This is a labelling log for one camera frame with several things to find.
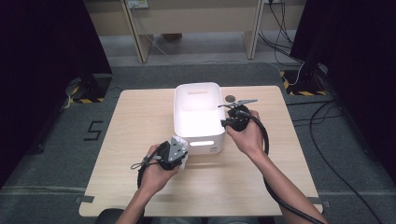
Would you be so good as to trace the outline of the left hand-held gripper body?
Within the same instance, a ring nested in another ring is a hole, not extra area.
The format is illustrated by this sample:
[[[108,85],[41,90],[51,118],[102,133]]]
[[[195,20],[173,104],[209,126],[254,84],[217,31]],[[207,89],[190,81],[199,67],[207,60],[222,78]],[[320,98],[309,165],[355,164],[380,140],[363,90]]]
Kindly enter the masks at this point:
[[[171,140],[160,144],[157,151],[157,155],[159,156],[158,162],[164,170],[173,170],[176,167],[179,168],[178,158],[183,155],[183,153],[177,154],[177,146],[172,145]]]

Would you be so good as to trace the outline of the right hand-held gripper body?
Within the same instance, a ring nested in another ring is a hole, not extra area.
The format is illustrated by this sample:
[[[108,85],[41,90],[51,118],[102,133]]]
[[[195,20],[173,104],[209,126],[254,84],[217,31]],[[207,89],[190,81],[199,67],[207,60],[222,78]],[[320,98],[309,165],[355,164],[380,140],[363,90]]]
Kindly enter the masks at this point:
[[[221,107],[228,108],[227,119],[231,120],[231,125],[228,126],[232,127],[237,132],[244,131],[252,118],[249,109],[246,107],[246,104],[254,102],[257,102],[257,99],[240,100],[227,105],[221,105]]]

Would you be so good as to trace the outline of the white cloth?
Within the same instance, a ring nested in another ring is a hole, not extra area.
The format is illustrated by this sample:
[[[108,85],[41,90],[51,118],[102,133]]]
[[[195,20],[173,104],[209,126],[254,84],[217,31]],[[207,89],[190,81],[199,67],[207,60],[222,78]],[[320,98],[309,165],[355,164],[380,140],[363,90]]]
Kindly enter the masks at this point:
[[[183,153],[183,155],[179,157],[178,160],[179,160],[179,169],[184,170],[186,162],[189,157],[189,143],[185,139],[176,135],[172,136],[171,142],[172,145],[177,146],[177,154]]]

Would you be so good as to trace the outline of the white plastic bin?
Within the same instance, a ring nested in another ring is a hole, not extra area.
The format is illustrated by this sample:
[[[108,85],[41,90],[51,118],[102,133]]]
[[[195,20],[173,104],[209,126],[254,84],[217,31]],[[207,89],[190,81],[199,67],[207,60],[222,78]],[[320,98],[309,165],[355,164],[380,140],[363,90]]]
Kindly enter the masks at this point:
[[[214,82],[182,84],[174,94],[175,134],[188,142],[190,155],[223,150],[225,111],[220,87]]]

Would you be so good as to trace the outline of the person's right hand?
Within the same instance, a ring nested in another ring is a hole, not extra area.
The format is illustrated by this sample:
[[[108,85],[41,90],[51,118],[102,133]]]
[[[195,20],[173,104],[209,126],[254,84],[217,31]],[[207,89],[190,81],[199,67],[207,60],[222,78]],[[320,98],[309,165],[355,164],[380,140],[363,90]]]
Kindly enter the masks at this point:
[[[234,140],[237,148],[251,160],[265,155],[262,131],[254,119],[251,119],[246,129],[241,132],[235,131],[232,127],[227,127],[226,132]]]

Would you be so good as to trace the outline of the person's left hand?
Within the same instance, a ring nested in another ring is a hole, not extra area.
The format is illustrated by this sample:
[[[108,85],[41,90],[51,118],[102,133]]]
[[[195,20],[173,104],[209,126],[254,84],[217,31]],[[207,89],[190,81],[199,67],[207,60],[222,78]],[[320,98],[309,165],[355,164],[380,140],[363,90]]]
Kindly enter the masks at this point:
[[[164,170],[156,160],[151,159],[148,163],[148,167],[143,173],[139,190],[145,195],[152,197],[162,190],[178,171],[178,167],[173,170]]]

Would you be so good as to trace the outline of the stand base with hazard tape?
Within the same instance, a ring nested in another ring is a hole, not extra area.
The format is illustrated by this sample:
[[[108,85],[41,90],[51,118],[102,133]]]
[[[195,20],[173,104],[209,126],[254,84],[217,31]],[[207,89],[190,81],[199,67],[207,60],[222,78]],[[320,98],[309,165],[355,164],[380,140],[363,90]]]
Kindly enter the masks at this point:
[[[284,70],[280,72],[286,93],[289,95],[325,95],[323,85],[316,75],[301,75],[298,70]]]
[[[77,78],[68,84],[65,94],[70,103],[102,103],[112,78],[111,74],[93,74],[92,81],[83,81],[81,78]]]

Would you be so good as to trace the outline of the person's legs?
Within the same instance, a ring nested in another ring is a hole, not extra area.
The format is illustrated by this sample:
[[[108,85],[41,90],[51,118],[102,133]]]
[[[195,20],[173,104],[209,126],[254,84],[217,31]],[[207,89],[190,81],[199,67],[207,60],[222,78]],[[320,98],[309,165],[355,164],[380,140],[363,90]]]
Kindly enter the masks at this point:
[[[151,224],[204,224],[203,217],[154,217]],[[257,217],[209,217],[206,224],[260,224]]]

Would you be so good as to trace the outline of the black curtain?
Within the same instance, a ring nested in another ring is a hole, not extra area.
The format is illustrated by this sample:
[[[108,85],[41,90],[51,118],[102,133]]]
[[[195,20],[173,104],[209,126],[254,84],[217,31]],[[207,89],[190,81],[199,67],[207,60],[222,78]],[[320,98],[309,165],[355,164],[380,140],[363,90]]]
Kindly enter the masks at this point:
[[[0,188],[36,147],[70,81],[110,65],[84,0],[0,0]]]
[[[306,0],[291,54],[318,64],[396,184],[396,0]]]

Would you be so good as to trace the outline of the wall power socket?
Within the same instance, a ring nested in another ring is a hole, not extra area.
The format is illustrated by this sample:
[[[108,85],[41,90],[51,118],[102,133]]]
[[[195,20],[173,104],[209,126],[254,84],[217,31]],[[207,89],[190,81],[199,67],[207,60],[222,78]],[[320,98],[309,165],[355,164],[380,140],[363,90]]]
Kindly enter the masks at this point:
[[[148,0],[127,0],[130,9],[149,8]]]

